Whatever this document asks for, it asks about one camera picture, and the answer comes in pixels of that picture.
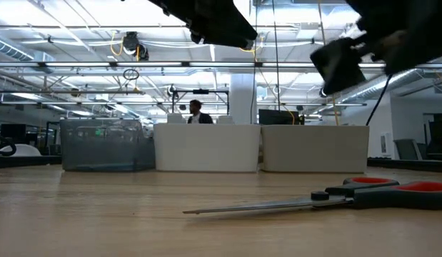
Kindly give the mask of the white rounded object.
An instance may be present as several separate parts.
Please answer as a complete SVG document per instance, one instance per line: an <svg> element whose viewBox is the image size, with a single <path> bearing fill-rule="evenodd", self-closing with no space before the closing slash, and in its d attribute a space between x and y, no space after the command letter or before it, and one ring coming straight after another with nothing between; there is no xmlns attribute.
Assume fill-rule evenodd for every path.
<svg viewBox="0 0 442 257"><path fill-rule="evenodd" d="M2 151L9 151L11 148L9 146L2 149ZM40 151L34 146L28 144L16 144L16 153L11 157L35 157L41 156Z"/></svg>

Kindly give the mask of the dark translucent plastic bin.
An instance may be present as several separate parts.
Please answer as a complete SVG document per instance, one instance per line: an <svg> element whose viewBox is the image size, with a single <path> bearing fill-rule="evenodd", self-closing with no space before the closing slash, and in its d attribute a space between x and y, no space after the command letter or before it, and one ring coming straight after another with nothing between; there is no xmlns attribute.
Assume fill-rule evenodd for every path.
<svg viewBox="0 0 442 257"><path fill-rule="evenodd" d="M137 120L60 121L65 171L143 171L156 167L154 139Z"/></svg>

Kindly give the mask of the black and red scissors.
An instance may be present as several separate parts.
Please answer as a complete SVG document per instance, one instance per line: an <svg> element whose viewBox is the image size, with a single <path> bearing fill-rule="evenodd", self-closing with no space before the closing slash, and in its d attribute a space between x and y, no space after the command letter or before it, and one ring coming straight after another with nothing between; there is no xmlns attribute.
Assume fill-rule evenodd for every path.
<svg viewBox="0 0 442 257"><path fill-rule="evenodd" d="M352 177L340 186L313 191L309 197L283 201L247 203L236 206L202 208L185 214L257 211L278 208L347 206L349 208L413 208L442 210L442 183L417 181L401 184L388 178Z"/></svg>

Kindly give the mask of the grey chair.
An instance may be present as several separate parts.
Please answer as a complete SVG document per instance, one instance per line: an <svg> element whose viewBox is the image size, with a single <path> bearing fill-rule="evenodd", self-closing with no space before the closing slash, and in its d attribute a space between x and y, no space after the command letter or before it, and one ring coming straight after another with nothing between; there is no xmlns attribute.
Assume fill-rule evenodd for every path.
<svg viewBox="0 0 442 257"><path fill-rule="evenodd" d="M400 160L422 161L421 150L414 139L398 139L394 141Z"/></svg>

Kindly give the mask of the person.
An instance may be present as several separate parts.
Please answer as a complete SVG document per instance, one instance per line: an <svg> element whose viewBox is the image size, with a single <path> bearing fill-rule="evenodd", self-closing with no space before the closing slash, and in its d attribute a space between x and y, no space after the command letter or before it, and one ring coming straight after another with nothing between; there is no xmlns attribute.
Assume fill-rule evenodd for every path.
<svg viewBox="0 0 442 257"><path fill-rule="evenodd" d="M189 124L213 124L213 119L209 114L201 112L202 104L199 100L192 100L189 103L191 116L188 119Z"/></svg>

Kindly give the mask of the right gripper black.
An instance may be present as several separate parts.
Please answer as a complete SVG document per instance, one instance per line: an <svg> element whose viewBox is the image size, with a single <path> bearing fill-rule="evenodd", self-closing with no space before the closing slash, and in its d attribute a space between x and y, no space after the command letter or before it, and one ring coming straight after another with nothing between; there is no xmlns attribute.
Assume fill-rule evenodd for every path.
<svg viewBox="0 0 442 257"><path fill-rule="evenodd" d="M332 95L364 82L359 64L371 54L384 73L400 71L442 57L442 0L345 0L359 14L363 32L315 50L310 59L324 80L321 95Z"/></svg>

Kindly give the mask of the black monitor screen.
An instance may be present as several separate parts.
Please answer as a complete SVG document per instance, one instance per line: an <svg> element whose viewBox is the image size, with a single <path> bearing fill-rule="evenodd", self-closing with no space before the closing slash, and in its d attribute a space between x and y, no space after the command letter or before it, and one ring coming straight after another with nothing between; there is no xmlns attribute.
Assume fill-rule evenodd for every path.
<svg viewBox="0 0 442 257"><path fill-rule="evenodd" d="M304 125L305 117L297 111L259 109L258 122L261 125Z"/></svg>

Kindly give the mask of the white building column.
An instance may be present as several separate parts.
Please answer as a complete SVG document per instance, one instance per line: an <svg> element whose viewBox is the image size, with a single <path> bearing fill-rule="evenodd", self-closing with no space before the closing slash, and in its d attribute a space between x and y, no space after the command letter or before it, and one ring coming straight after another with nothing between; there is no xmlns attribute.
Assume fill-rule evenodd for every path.
<svg viewBox="0 0 442 257"><path fill-rule="evenodd" d="M231 74L229 101L229 113L235 124L255 123L256 80L253 74Z"/></svg>

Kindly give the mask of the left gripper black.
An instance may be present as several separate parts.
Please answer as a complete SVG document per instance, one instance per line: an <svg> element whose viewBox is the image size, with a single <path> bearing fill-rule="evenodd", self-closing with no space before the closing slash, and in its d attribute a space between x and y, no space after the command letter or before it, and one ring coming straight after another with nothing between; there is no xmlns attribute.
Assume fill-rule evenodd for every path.
<svg viewBox="0 0 442 257"><path fill-rule="evenodd" d="M233 0L149 0L167 16L189 23L196 44L252 49L256 30L236 8Z"/></svg>

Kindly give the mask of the black aluminium table frame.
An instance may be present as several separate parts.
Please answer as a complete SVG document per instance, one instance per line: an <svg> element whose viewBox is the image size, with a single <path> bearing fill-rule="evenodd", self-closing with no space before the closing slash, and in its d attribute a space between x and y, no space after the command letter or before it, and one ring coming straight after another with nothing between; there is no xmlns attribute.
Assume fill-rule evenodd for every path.
<svg viewBox="0 0 442 257"><path fill-rule="evenodd" d="M4 157L0 156L0 168L22 166L45 166L61 164L60 156ZM368 158L368 167L405 169L442 173L442 161L392 160L387 158Z"/></svg>

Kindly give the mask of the white plastic bin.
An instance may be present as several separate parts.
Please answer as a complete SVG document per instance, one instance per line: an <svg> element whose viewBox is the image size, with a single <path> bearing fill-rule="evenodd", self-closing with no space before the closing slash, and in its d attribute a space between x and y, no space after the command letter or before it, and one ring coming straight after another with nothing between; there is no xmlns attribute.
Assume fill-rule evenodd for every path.
<svg viewBox="0 0 442 257"><path fill-rule="evenodd" d="M156 169L190 172L255 172L259 125L157 124Z"/></svg>
<svg viewBox="0 0 442 257"><path fill-rule="evenodd" d="M261 127L263 170L285 173L363 173L367 126Z"/></svg>

